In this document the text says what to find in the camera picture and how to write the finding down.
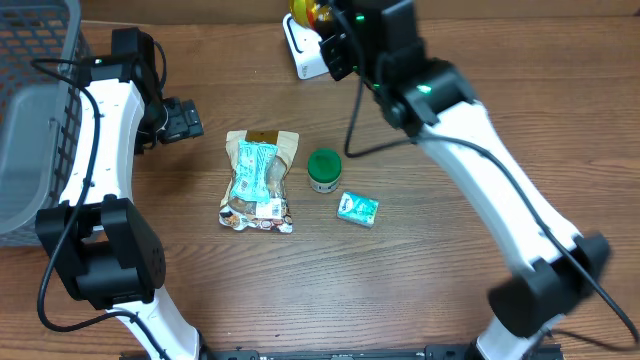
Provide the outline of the yellow dish soap bottle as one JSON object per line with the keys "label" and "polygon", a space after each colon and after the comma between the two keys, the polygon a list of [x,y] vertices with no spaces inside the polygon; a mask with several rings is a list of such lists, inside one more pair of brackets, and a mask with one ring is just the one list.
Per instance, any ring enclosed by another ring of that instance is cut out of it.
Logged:
{"label": "yellow dish soap bottle", "polygon": [[289,0],[289,10],[295,22],[315,31],[333,22],[328,0]]}

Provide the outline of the teal wipes packet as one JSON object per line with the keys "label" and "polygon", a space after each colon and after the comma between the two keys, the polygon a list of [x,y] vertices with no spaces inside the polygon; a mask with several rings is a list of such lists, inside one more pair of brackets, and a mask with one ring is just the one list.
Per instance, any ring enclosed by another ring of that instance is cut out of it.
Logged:
{"label": "teal wipes packet", "polygon": [[231,196],[246,202],[268,202],[267,173],[276,154],[276,145],[240,140]]}

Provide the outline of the brown snack pouch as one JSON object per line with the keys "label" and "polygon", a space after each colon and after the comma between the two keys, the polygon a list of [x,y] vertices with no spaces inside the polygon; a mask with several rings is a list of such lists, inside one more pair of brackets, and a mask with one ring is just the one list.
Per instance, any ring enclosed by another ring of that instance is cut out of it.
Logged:
{"label": "brown snack pouch", "polygon": [[[277,154],[267,173],[267,187],[270,195],[268,202],[246,202],[231,196],[240,140],[277,146]],[[236,231],[247,228],[285,234],[293,231],[285,178],[297,153],[298,144],[299,135],[289,131],[236,130],[227,133],[225,148],[230,160],[232,176],[220,202],[218,214],[220,224]]]}

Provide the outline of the green lid jar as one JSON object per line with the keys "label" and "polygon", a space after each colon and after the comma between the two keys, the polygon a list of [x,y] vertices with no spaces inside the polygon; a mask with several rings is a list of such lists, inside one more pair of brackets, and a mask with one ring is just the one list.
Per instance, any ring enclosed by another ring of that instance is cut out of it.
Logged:
{"label": "green lid jar", "polygon": [[333,192],[337,189],[342,174],[339,154],[328,148],[317,149],[308,158],[307,173],[314,191]]}

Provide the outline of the teal tissue pack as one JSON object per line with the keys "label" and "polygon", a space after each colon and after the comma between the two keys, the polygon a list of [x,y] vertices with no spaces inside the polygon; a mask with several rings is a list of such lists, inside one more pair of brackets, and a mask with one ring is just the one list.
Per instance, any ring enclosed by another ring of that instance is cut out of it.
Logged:
{"label": "teal tissue pack", "polygon": [[339,201],[337,217],[339,219],[371,228],[379,208],[379,201],[352,192],[344,192]]}

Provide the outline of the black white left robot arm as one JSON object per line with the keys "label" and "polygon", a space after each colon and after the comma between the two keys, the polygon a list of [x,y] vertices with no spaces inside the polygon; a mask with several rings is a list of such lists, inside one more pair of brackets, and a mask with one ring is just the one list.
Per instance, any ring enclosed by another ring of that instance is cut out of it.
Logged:
{"label": "black white left robot arm", "polygon": [[[119,319],[150,359],[210,359],[202,334],[181,315],[164,286],[162,243],[133,203],[135,156],[202,135],[195,105],[166,98],[156,69],[161,45],[137,27],[116,29],[111,52],[71,61],[80,92],[81,129],[71,175],[56,207],[36,215],[35,231],[50,261],[37,299],[41,323],[72,332]],[[45,313],[50,278],[88,301],[99,316],[56,325]]]}

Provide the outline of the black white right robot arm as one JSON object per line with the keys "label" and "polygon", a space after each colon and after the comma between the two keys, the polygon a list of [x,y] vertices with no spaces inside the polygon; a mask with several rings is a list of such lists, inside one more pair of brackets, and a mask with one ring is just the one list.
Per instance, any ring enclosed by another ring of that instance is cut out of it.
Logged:
{"label": "black white right robot arm", "polygon": [[490,290],[493,319],[467,357],[532,357],[562,318],[600,292],[608,241],[583,235],[537,190],[470,82],[428,55],[412,2],[305,1],[291,10],[320,35],[331,76],[359,76],[385,120],[450,176],[502,252],[512,276]]}

